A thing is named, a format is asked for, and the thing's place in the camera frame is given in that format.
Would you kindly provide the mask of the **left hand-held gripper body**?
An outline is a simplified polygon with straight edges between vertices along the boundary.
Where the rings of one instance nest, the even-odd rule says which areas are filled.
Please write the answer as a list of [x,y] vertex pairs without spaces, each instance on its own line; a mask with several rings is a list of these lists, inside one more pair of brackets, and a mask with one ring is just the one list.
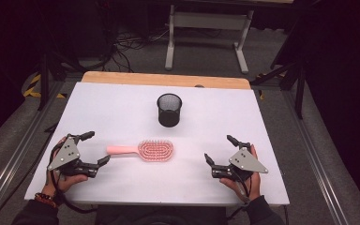
[[50,172],[59,171],[65,176],[83,174],[92,178],[97,175],[99,168],[97,164],[81,161],[81,154],[77,147],[80,141],[79,136],[68,134],[64,142],[54,147],[52,150],[54,158],[47,167]]

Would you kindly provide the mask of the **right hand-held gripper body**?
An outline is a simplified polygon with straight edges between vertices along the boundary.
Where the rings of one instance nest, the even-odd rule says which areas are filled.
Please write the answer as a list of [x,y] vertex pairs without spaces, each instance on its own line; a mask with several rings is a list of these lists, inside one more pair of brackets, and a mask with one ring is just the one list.
[[233,181],[245,182],[254,173],[268,173],[268,169],[251,154],[249,142],[239,142],[235,146],[238,151],[229,158],[228,166],[216,165],[211,161],[213,178],[227,178]]

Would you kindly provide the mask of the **pink hairbrush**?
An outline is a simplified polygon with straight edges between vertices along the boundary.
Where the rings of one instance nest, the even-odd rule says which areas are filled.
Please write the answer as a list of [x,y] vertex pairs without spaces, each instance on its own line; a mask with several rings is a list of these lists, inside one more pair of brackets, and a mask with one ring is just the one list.
[[167,161],[173,155],[170,141],[142,141],[137,146],[108,146],[109,155],[137,154],[144,161]]

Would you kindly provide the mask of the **black mesh pen holder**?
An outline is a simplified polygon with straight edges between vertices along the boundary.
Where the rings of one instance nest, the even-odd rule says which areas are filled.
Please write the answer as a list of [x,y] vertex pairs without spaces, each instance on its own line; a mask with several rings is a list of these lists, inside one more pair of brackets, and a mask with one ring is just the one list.
[[176,94],[167,93],[157,99],[158,121],[165,128],[173,128],[180,121],[182,99]]

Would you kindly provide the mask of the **person's right hand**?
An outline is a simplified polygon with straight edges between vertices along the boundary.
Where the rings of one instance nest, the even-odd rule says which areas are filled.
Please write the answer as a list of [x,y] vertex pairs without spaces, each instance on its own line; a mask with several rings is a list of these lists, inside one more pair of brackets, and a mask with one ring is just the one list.
[[257,172],[252,174],[249,179],[245,181],[247,190],[244,190],[244,187],[237,182],[227,178],[220,178],[219,182],[231,189],[244,203],[252,202],[261,196],[261,177]]

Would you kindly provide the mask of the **person's left hand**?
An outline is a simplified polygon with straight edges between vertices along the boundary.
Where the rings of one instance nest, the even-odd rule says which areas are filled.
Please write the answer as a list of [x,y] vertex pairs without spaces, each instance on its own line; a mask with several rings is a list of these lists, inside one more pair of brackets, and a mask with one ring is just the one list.
[[88,177],[83,174],[60,178],[56,172],[46,171],[46,175],[47,178],[41,192],[50,197],[56,196],[58,191],[65,193],[72,186],[88,180]]

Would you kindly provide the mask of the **white board table cover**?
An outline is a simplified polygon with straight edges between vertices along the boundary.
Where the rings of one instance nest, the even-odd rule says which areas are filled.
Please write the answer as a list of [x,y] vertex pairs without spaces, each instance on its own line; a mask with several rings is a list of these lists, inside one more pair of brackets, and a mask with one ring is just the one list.
[[[182,99],[175,127],[158,121],[157,100],[167,93]],[[95,136],[78,145],[85,162],[105,157],[108,146],[136,146],[144,140],[169,140],[174,152],[166,162],[146,162],[135,154],[112,157],[96,177],[67,192],[74,203],[237,205],[236,195],[212,177],[204,157],[206,153],[217,164],[228,164],[236,151],[228,135],[255,146],[268,169],[261,184],[267,202],[289,201],[251,90],[79,82],[50,144],[88,131]]]

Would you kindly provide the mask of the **black metal stand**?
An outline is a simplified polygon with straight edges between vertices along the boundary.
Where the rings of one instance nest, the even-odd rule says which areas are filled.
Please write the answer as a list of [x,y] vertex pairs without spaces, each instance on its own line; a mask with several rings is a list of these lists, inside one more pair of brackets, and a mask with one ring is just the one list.
[[45,52],[40,56],[39,72],[41,75],[41,97],[38,106],[40,111],[47,105],[50,99],[49,77],[52,76],[55,81],[60,82],[66,78],[67,74],[64,64],[69,65],[77,72],[84,73],[87,71],[87,69],[82,67],[79,63],[66,58],[58,52]]
[[306,73],[304,70],[305,63],[306,61],[304,59],[297,59],[287,65],[278,67],[265,75],[257,77],[255,80],[250,82],[250,85],[258,86],[271,79],[274,79],[280,74],[283,74],[284,77],[280,80],[278,87],[280,90],[290,91],[293,85],[295,83],[297,84],[294,100],[294,111],[296,112],[297,117],[302,119],[302,105],[306,82]]

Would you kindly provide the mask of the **yellow black hazard tape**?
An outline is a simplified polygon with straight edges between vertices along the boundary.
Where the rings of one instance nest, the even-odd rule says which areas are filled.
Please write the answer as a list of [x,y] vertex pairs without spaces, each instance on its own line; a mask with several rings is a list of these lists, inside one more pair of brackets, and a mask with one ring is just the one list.
[[36,74],[32,80],[30,81],[30,83],[28,84],[28,86],[26,87],[25,91],[23,92],[23,95],[25,97],[33,97],[33,98],[40,98],[41,97],[41,93],[40,92],[36,92],[35,88],[38,84],[38,82],[41,80],[41,75],[40,74]]

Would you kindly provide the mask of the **aluminium floor rail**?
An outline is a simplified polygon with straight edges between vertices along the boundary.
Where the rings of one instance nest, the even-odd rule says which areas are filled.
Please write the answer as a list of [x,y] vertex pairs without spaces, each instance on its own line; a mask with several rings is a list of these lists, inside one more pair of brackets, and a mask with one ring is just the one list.
[[335,224],[349,225],[349,221],[348,219],[346,219],[345,213],[338,201],[338,196],[334,191],[332,183],[321,163],[321,160],[319,159],[319,156],[316,152],[316,148],[311,140],[306,125],[304,121],[298,117],[298,114],[295,111],[295,104],[293,103],[292,94],[288,91],[285,91],[282,93],[282,96],[285,99],[287,107],[291,111],[293,121],[295,122],[297,129],[299,130],[299,133],[302,137],[302,140],[306,147],[307,159],[309,161],[310,167],[314,172],[321,193],[324,197],[324,200],[328,206],[329,212]]
[[0,202],[62,86],[63,82],[52,85],[41,110],[36,98],[27,99],[0,128]]

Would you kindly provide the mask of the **white metal table frame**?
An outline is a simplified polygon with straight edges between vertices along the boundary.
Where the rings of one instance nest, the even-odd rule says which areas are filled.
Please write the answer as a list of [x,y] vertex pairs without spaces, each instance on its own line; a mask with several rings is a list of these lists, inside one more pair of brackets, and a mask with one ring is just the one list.
[[248,74],[249,69],[243,49],[253,15],[253,10],[249,10],[245,15],[182,12],[176,10],[174,5],[171,5],[169,15],[169,42],[167,46],[165,68],[167,70],[173,68],[175,27],[239,30],[240,38],[237,42],[234,42],[233,47],[241,72]]

